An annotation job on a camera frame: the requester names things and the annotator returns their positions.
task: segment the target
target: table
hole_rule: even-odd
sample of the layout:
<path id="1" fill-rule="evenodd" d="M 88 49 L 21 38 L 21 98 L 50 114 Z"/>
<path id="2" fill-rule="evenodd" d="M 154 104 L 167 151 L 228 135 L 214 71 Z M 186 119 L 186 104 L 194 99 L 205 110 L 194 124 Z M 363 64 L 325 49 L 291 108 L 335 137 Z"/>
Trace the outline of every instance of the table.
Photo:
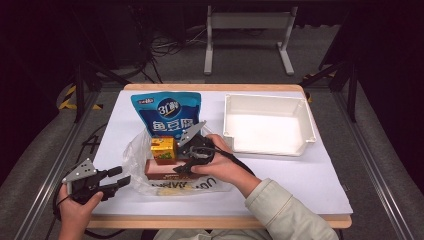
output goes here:
<path id="1" fill-rule="evenodd" d="M 136 111 L 127 111 L 128 109 L 133 108 L 127 106 L 130 104 L 129 96 L 132 94 L 140 92 L 155 92 L 155 91 L 198 91 L 205 95 L 205 103 L 202 102 L 202 107 L 210 107 L 210 103 L 206 101 L 208 96 L 213 93 L 224 94 L 226 92 L 238 92 L 242 93 L 263 93 L 263 94 L 277 94 L 281 95 L 282 93 L 288 95 L 297 95 L 304 96 L 303 89 L 298 85 L 259 85 L 259 84 L 131 84 L 127 85 L 123 91 L 121 91 L 115 108 L 112 112 L 108 127 L 105 131 L 105 135 L 100 144 L 99 150 L 94 159 L 94 164 L 99 170 L 115 167 L 120 163 L 120 157 L 122 158 L 122 153 L 125 150 L 125 146 L 128 144 L 128 141 L 131 141 L 144 127 L 141 119 L 138 117 Z M 205 110 L 201 111 L 200 118 L 202 119 L 205 115 Z M 219 128 L 219 123 L 215 123 L 209 126 L 212 130 L 217 130 Z M 286 161 L 284 164 L 287 166 L 287 171 L 284 174 L 289 176 L 290 165 L 295 165 L 297 167 L 302 166 L 298 169 L 308 168 L 317 168 L 323 169 L 325 171 L 325 176 L 319 176 L 320 171 L 314 171 L 318 175 L 315 175 L 314 172 L 309 176 L 309 179 L 314 179 L 320 182 L 319 178 L 326 179 L 328 178 L 328 189 L 326 187 L 318 187 L 315 194 L 316 197 L 308 199 L 302 195 L 308 196 L 308 194 L 314 194 L 308 189 L 305 192 L 302 192 L 302 189 L 308 188 L 306 182 L 299 184 L 293 188 L 293 183 L 299 179 L 289 179 L 290 181 L 285 186 L 289 191 L 291 191 L 296 197 L 304 202 L 305 205 L 312 207 L 312 209 L 327 209 L 318 213 L 322 216 L 333 228 L 343 229 L 348 228 L 352 224 L 350 214 L 352 209 L 350 208 L 349 201 L 344 193 L 340 183 L 338 182 L 337 176 L 335 174 L 334 168 L 332 167 L 331 160 L 324 148 L 321 137 L 317 129 L 317 142 L 307 147 L 305 153 L 301 156 L 302 161 L 295 162 L 296 159 L 291 158 L 291 161 Z M 312 160 L 312 156 L 316 154 L 322 156 L 315 163 L 315 160 Z M 252 159 L 242 159 L 247 161 L 246 163 L 252 167 L 252 170 L 257 174 L 258 177 L 264 178 L 267 172 L 270 169 L 260 169 L 257 168 Z M 282 164 L 282 161 L 269 161 L 266 164 Z M 277 178 L 278 182 L 281 182 L 281 177 L 273 176 Z M 112 199 L 109 199 L 106 202 L 102 202 L 94 211 L 91 221 L 88 225 L 89 228 L 143 228 L 143 229 L 161 229 L 161 228 L 199 228 L 199 229 L 260 229 L 263 226 L 245 209 L 243 204 L 243 197 L 236 190 L 233 189 L 230 192 L 226 193 L 207 193 L 207 198 L 210 199 L 207 203 L 211 209 L 202 209 L 202 204 L 199 201 L 203 201 L 205 196 L 196 196 L 190 198 L 190 206 L 193 208 L 198 208 L 196 211 L 185 208 L 187 203 L 181 201 L 181 197 L 171 197 L 166 199 L 166 201 L 158 202 L 158 198 L 163 197 L 152 197 L 152 196 L 141 196 L 130 186 L 121 188 L 116 196 Z M 315 199 L 319 196 L 335 196 L 334 199 L 326 199 L 324 204 L 318 203 Z M 219 206 L 214 203 L 214 199 L 219 199 L 223 201 Z M 335 201 L 337 199 L 337 207 L 326 206 L 329 202 Z M 230 205 L 234 207 L 231 212 L 226 211 L 225 206 L 221 205 Z"/>

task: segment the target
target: gray carpet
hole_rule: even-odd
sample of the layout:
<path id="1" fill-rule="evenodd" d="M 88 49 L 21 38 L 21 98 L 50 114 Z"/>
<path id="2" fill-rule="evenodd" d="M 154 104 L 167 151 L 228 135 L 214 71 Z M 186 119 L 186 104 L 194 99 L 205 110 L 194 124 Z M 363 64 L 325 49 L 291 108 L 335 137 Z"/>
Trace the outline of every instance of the gray carpet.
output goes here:
<path id="1" fill-rule="evenodd" d="M 265 31 L 258 36 L 240 31 L 224 31 L 216 35 L 214 41 L 214 62 L 211 76 L 203 75 L 205 44 L 197 43 L 175 55 L 157 57 L 158 71 L 164 82 L 191 83 L 299 83 L 303 76 L 318 71 L 321 62 L 337 27 L 294 29 L 289 42 L 288 53 L 295 71 L 287 76 L 276 49 L 277 31 Z M 117 71 L 122 73 L 131 69 Z M 151 66 L 147 73 L 155 78 Z M 141 74 L 130 79 L 133 82 L 148 82 Z M 387 214 L 370 172 L 365 167 L 365 159 L 351 126 L 344 117 L 335 93 L 325 86 L 326 80 L 305 90 L 311 93 L 310 103 L 318 129 L 332 159 L 340 182 L 347 187 L 346 194 L 352 205 L 353 225 L 343 230 L 345 239 L 424 239 L 424 198 L 412 182 L 402 163 L 390 145 L 378 119 L 359 88 L 357 99 L 357 124 L 379 171 L 384 177 L 399 211 L 402 213 L 411 235 L 399 237 L 393 226 L 393 219 Z M 82 143 L 99 127 L 107 123 L 118 91 L 115 83 L 104 84 L 96 103 L 103 104 L 102 110 L 91 110 L 87 120 L 71 147 L 65 171 L 78 159 Z M 22 155 L 15 168 L 0 189 L 0 239 L 13 239 L 24 222 L 39 189 L 49 174 L 52 165 L 61 153 L 68 133 L 75 127 L 75 110 L 61 110 L 57 116 L 33 141 Z M 96 135 L 102 135 L 100 128 Z M 94 152 L 86 147 L 83 157 L 94 158 Z M 45 208 L 40 209 L 39 219 L 31 239 L 44 239 L 53 219 L 51 199 Z M 60 223 L 56 222 L 50 239 L 56 239 Z M 108 234 L 114 230 L 95 230 Z M 142 230 L 128 230 L 113 239 L 139 239 Z"/>

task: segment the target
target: blue snack bag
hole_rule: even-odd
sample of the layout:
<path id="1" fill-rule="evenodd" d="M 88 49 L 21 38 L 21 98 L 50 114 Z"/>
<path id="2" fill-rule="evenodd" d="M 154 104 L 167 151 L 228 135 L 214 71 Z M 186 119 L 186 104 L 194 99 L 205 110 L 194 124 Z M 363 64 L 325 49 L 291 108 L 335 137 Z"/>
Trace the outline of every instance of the blue snack bag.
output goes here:
<path id="1" fill-rule="evenodd" d="M 199 123 L 201 95 L 196 92 L 156 92 L 131 96 L 131 102 L 151 137 L 173 136 Z"/>

